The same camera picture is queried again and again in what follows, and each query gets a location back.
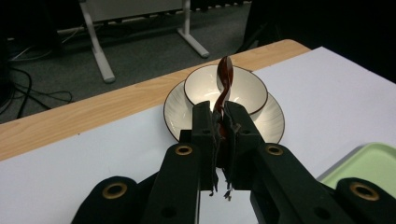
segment metal leg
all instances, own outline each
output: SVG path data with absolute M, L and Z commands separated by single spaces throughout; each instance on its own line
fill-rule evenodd
M 108 64 L 106 55 L 103 53 L 102 48 L 99 45 L 98 38 L 96 36 L 96 32 L 93 29 L 93 23 L 88 12 L 87 5 L 84 2 L 80 1 L 79 5 L 82 10 L 82 14 L 84 16 L 85 23 L 87 24 L 88 32 L 90 33 L 91 41 L 92 41 L 92 52 L 95 56 L 96 62 L 99 66 L 99 70 L 102 73 L 103 81 L 105 83 L 111 83 L 116 80 L 114 77 L 113 71 L 111 70 L 110 65 Z
M 201 55 L 201 57 L 207 58 L 209 57 L 209 52 L 190 35 L 190 7 L 191 1 L 183 0 L 184 26 L 183 28 L 177 29 L 177 31 Z

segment brass screw hole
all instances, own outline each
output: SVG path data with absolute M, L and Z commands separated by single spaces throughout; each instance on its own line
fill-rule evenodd
M 379 200 L 378 193 L 367 185 L 359 182 L 353 182 L 350 184 L 350 190 L 357 196 L 367 200 L 367 201 L 377 201 Z
M 107 185 L 102 191 L 102 195 L 106 199 L 117 199 L 125 194 L 128 187 L 122 182 L 116 182 Z
M 177 155 L 187 156 L 192 153 L 192 148 L 189 146 L 180 146 L 175 149 Z
M 267 152 L 274 156 L 280 156 L 283 154 L 283 149 L 278 147 L 267 147 Z

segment table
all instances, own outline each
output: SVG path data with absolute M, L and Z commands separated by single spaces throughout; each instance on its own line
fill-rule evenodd
M 316 179 L 360 145 L 396 146 L 396 85 L 384 78 L 292 40 L 231 57 L 279 102 L 286 120 L 280 144 Z M 176 142 L 163 102 L 200 66 L 0 125 L 0 222 L 70 223 L 99 181 L 121 175 L 140 182 L 157 172 Z M 219 178 L 219 193 L 201 192 L 200 221 L 257 223 L 249 191 L 234 191 L 228 202 Z M 391 187 L 395 181 L 389 178 Z
M 253 71 L 309 50 L 293 40 L 283 40 L 231 58 L 234 65 Z M 168 92 L 202 65 L 1 124 L 0 161 L 163 104 Z

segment bowl rim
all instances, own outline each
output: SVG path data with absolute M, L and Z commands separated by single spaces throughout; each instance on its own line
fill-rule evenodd
M 174 92 L 174 90 L 175 90 L 180 84 L 183 84 L 183 86 L 184 86 L 185 81 L 182 80 L 182 81 L 178 82 L 178 83 L 172 88 L 172 90 L 170 90 L 170 91 L 168 92 L 168 94 L 167 94 L 167 96 L 166 96 L 166 99 L 165 99 L 165 101 L 163 102 L 163 121 L 165 122 L 165 126 L 166 126 L 166 128 L 168 129 L 168 132 L 169 132 L 169 133 L 172 135 L 172 137 L 173 137 L 176 141 L 178 141 L 178 142 L 179 142 L 179 138 L 180 138 L 180 137 L 177 138 L 177 137 L 175 136 L 174 132 L 171 130 L 171 128 L 169 127 L 168 122 L 166 121 L 166 117 L 167 117 L 167 116 L 166 116 L 166 113 L 165 113 L 165 107 L 166 107 L 166 102 L 167 102 L 169 96 Z M 283 120 L 283 123 L 282 123 L 282 133 L 281 133 L 280 136 L 278 137 L 279 139 L 276 141 L 277 143 L 279 143 L 279 142 L 282 140 L 282 138 L 283 138 L 283 136 L 284 136 L 284 134 L 285 134 L 285 130 L 286 130 L 286 118 L 285 118 L 285 113 L 283 112 L 283 109 L 282 109 L 282 107 L 280 106 L 280 104 L 279 104 L 279 102 L 277 101 L 277 99 L 275 98 L 275 96 L 272 95 L 270 92 L 268 92 L 268 98 L 270 97 L 270 95 L 271 95 L 272 99 L 274 100 L 275 104 L 279 107 L 280 115 L 281 115 L 282 120 Z
M 200 70 L 200 69 L 203 69 L 203 68 L 206 68 L 206 67 L 212 67 L 212 66 L 215 67 L 215 68 L 217 68 L 218 65 L 217 65 L 217 64 L 208 64 L 208 65 L 205 65 L 205 66 L 198 67 L 198 68 L 194 69 L 192 72 L 190 72 L 189 75 L 188 75 L 188 76 L 186 77 L 186 79 L 184 80 L 185 85 L 184 85 L 184 87 L 183 87 L 183 91 L 184 91 L 184 94 L 186 95 L 187 100 L 188 100 L 192 105 L 196 105 L 196 104 L 190 99 L 189 95 L 188 95 L 187 92 L 186 92 L 186 83 L 187 83 L 187 80 L 189 79 L 189 77 L 190 77 L 194 72 L 196 72 L 196 71 L 198 71 L 198 70 Z M 269 94 L 269 91 L 268 91 L 267 86 L 266 86 L 265 83 L 264 83 L 259 77 L 257 77 L 252 71 L 247 70 L 247 69 L 245 69 L 245 68 L 243 68 L 243 67 L 240 67 L 240 66 L 236 66 L 236 65 L 233 65 L 233 67 L 239 68 L 239 69 L 241 69 L 241 70 L 244 70 L 244 71 L 250 73 L 252 76 L 254 76 L 255 78 L 257 78 L 257 79 L 260 81 L 260 83 L 264 86 L 265 92 L 266 92 L 264 104 L 262 104 L 258 109 L 256 109 L 256 110 L 250 112 L 249 115 L 252 115 L 252 114 L 255 114 L 255 113 L 259 112 L 259 111 L 267 104 L 267 102 L 268 102 L 268 94 Z

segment white saucer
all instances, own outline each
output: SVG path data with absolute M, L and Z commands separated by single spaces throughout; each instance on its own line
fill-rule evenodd
M 177 84 L 166 97 L 163 117 L 169 132 L 178 141 L 180 130 L 192 127 L 192 103 L 184 93 L 184 81 Z M 265 106 L 250 115 L 262 138 L 267 143 L 279 143 L 285 131 L 285 118 L 276 99 L 268 93 Z

